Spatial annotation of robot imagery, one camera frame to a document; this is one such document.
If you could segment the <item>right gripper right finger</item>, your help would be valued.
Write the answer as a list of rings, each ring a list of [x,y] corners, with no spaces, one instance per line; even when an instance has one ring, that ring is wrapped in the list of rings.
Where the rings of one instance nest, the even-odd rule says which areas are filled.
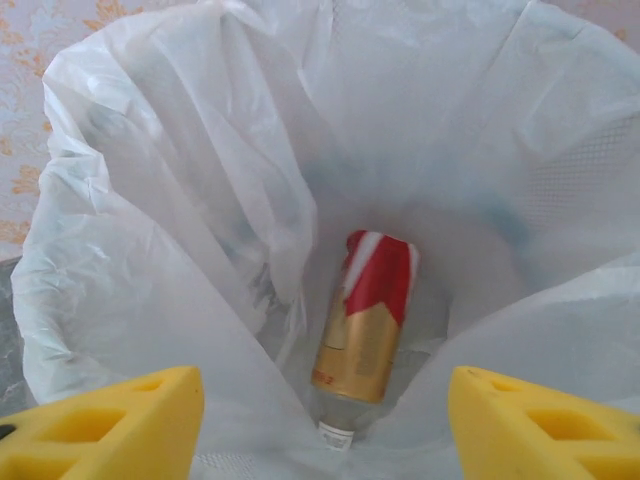
[[[460,366],[448,414],[466,479],[639,476],[639,418],[618,408]]]

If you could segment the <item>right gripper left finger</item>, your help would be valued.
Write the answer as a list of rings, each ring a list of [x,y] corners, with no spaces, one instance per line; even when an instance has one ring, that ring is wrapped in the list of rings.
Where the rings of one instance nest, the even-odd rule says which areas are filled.
[[[186,479],[203,413],[194,366],[31,408],[1,420],[1,476]]]

